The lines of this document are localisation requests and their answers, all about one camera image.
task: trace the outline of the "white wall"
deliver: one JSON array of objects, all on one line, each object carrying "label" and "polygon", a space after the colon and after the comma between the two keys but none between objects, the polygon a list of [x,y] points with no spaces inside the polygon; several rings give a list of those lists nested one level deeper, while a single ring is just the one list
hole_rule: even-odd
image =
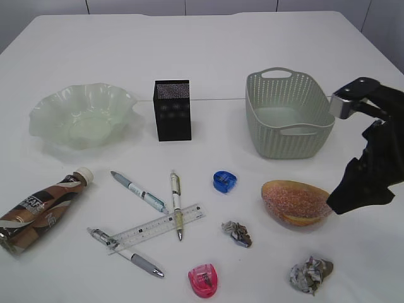
[{"label": "white wall", "polygon": [[90,14],[183,16],[184,0],[87,0]]},{"label": "white wall", "polygon": [[0,53],[39,15],[87,14],[85,0],[0,0]]},{"label": "white wall", "polygon": [[404,0],[372,0],[363,34],[404,73]]},{"label": "white wall", "polygon": [[186,0],[187,15],[232,15],[245,11],[276,11],[276,0]]},{"label": "white wall", "polygon": [[279,0],[278,11],[339,11],[361,30],[370,3],[371,0]]}]

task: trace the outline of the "pink pencil sharpener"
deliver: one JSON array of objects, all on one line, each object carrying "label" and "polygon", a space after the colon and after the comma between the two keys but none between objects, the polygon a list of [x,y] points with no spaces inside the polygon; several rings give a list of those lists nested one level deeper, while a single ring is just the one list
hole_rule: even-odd
[{"label": "pink pencil sharpener", "polygon": [[212,264],[195,267],[188,273],[189,281],[195,294],[201,298],[209,298],[217,290],[217,274]]}]

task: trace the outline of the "glass bowl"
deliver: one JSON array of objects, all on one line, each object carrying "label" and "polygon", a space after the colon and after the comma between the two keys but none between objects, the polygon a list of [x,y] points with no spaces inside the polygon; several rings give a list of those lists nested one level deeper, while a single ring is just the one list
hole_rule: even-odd
[{"label": "glass bowl", "polygon": [[122,88],[72,85],[43,98],[30,113],[30,134],[57,145],[104,145],[122,132],[136,100]]}]

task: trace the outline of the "plastic basket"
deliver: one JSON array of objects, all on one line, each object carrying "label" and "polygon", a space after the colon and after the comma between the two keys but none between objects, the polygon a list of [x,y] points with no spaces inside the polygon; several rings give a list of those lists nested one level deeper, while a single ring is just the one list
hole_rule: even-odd
[{"label": "plastic basket", "polygon": [[[287,78],[264,78],[269,71],[286,71]],[[270,68],[247,77],[246,112],[258,153],[273,159],[313,157],[324,145],[335,118],[330,103],[308,74]]]}]

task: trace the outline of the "crumpled paper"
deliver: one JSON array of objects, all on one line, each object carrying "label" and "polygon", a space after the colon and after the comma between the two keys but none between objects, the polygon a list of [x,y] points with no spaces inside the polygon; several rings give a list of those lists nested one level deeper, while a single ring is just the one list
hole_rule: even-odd
[{"label": "crumpled paper", "polygon": [[222,223],[222,230],[231,236],[238,245],[243,247],[250,247],[253,243],[250,236],[247,233],[247,228],[240,223],[228,221]]},{"label": "crumpled paper", "polygon": [[296,264],[290,271],[290,284],[302,292],[313,294],[334,268],[334,264],[312,256],[303,264]]}]

